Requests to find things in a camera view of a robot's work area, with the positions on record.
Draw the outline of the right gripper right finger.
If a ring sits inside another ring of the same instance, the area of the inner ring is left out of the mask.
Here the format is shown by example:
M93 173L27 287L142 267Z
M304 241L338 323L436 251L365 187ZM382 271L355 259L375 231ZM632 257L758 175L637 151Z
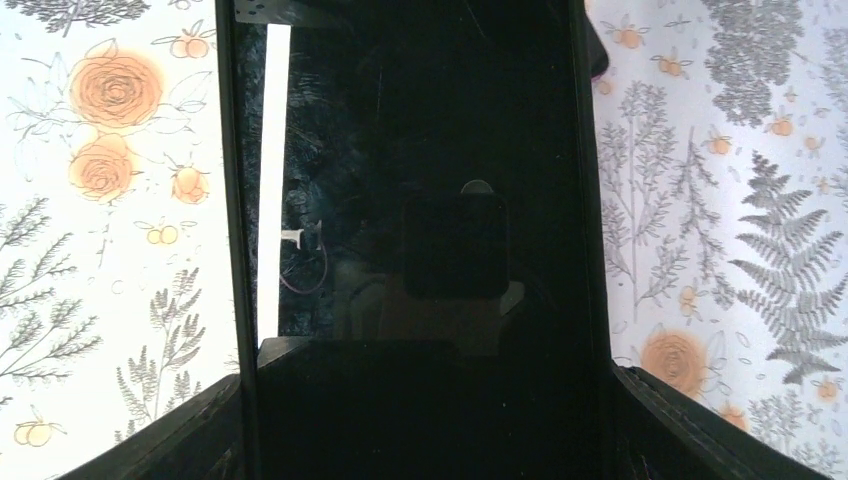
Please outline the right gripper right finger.
M614 479L822 479L639 367L612 366Z

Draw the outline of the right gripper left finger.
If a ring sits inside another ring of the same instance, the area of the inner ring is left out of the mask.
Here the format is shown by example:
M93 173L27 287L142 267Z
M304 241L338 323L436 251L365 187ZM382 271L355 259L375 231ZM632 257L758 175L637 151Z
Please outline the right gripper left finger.
M62 477L66 480L240 479L240 378L235 374L224 377Z

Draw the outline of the black phone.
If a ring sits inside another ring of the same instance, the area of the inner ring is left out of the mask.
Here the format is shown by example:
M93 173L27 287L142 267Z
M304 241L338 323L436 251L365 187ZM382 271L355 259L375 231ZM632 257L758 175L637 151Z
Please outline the black phone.
M606 479L579 1L220 1L261 479ZM271 334L258 331L270 320Z

